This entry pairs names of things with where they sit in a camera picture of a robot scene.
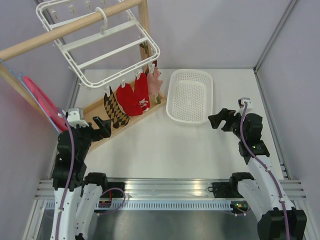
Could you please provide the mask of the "brown argyle sock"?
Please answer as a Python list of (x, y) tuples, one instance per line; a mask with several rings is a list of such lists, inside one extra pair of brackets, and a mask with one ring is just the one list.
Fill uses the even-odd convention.
[(110, 95), (107, 95), (107, 93), (104, 94), (104, 109), (115, 129), (124, 127), (129, 123), (130, 117), (120, 109), (112, 91)]

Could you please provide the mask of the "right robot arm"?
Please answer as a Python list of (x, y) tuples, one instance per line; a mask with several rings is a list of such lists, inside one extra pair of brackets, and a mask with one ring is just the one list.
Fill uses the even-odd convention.
[(275, 177), (270, 153), (261, 139), (263, 118), (255, 113), (237, 113), (223, 108), (208, 116), (213, 129), (225, 121), (222, 131), (239, 138), (239, 153), (249, 172), (234, 172), (229, 178), (228, 191), (242, 196), (257, 219), (257, 233), (261, 240), (301, 240), (307, 216), (296, 209)]

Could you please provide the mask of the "red sock white print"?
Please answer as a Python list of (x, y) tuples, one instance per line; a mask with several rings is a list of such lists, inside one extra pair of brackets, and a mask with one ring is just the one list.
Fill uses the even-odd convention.
[(148, 91), (148, 81), (145, 73), (141, 73), (139, 79), (134, 82), (134, 94), (137, 97), (138, 103), (143, 111), (150, 108), (150, 99)]

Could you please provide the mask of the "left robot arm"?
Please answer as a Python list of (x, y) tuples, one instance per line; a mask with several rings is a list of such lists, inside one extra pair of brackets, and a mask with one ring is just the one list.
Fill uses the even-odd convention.
[(52, 240), (86, 240), (99, 198), (108, 195), (110, 186), (105, 173), (86, 173), (85, 158), (93, 142), (109, 138), (111, 120), (93, 117), (98, 128), (66, 125), (58, 135), (55, 164), (52, 172), (54, 215)]

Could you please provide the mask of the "plain red sock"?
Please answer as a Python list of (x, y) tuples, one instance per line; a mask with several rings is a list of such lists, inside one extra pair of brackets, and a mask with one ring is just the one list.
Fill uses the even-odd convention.
[(116, 91), (116, 98), (123, 111), (129, 116), (140, 116), (143, 114), (143, 110), (140, 107), (138, 99), (134, 94), (132, 87), (126, 83), (124, 87), (121, 85)]

